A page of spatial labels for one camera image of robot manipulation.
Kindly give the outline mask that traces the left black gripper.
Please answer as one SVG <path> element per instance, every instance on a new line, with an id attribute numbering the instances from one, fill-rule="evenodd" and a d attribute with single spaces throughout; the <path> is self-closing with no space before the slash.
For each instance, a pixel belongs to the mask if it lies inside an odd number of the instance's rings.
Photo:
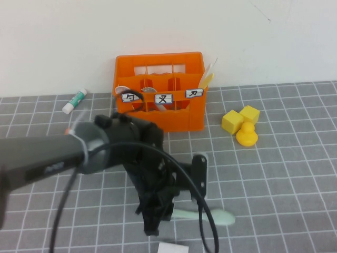
<path id="1" fill-rule="evenodd" d="M 166 158 L 134 158 L 126 161 L 126 172 L 139 198 L 136 214 L 142 214 L 144 232 L 158 236 L 161 221 L 170 221 L 173 199 L 180 194 L 178 179 L 182 166 Z"/>

